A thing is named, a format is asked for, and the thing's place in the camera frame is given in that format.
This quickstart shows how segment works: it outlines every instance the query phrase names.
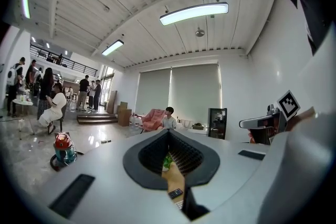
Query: potted plant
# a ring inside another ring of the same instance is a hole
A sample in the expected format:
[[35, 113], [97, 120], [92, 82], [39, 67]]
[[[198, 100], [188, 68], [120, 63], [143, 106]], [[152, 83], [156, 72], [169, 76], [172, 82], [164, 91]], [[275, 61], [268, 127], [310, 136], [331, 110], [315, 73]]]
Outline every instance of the potted plant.
[[165, 156], [164, 161], [163, 161], [163, 167], [162, 171], [168, 171], [170, 169], [170, 164], [173, 162], [173, 159], [171, 155], [168, 153], [167, 156]]

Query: pink chair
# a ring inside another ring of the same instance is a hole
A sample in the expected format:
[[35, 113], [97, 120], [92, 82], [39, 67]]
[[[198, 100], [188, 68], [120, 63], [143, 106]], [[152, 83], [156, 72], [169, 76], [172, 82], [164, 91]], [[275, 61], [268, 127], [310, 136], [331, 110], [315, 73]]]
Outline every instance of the pink chair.
[[146, 132], [155, 131], [158, 129], [159, 126], [161, 126], [161, 121], [165, 115], [164, 110], [160, 109], [152, 109], [151, 112], [149, 112], [145, 117], [143, 117], [142, 124], [143, 129]]

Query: rectangular light fixture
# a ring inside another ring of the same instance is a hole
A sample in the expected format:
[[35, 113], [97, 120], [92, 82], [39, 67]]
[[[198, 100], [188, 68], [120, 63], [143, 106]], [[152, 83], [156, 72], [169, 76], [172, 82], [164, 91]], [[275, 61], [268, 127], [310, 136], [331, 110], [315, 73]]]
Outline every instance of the rectangular light fixture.
[[28, 0], [22, 0], [23, 13], [26, 18], [30, 19]]
[[163, 25], [169, 25], [179, 22], [180, 20], [186, 20], [205, 15], [228, 13], [228, 11], [229, 11], [229, 4], [227, 4], [226, 2], [202, 4], [188, 8], [183, 8], [162, 15], [160, 17], [160, 21]]
[[120, 39], [118, 39], [116, 42], [114, 42], [113, 44], [111, 44], [105, 51], [103, 51], [101, 54], [103, 54], [104, 56], [109, 55], [111, 52], [113, 52], [114, 50], [118, 49], [119, 47], [121, 47], [122, 45], [124, 45], [124, 42], [122, 42]]

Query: plaid skirt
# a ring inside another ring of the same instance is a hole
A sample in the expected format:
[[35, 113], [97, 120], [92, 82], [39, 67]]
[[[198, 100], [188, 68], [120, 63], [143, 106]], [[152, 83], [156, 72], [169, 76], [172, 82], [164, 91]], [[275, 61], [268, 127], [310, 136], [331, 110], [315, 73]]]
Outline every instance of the plaid skirt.
[[37, 108], [37, 120], [40, 119], [41, 115], [46, 109], [50, 109], [51, 106], [48, 102], [48, 100], [39, 100], [38, 101], [38, 108]]

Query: white backpack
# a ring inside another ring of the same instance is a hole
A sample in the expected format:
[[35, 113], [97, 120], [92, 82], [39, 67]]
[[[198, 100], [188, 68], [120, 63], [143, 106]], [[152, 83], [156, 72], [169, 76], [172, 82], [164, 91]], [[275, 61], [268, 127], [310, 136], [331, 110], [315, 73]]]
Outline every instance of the white backpack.
[[17, 70], [21, 68], [21, 65], [18, 65], [17, 68], [15, 68], [15, 65], [13, 65], [7, 75], [7, 85], [14, 86], [17, 83]]

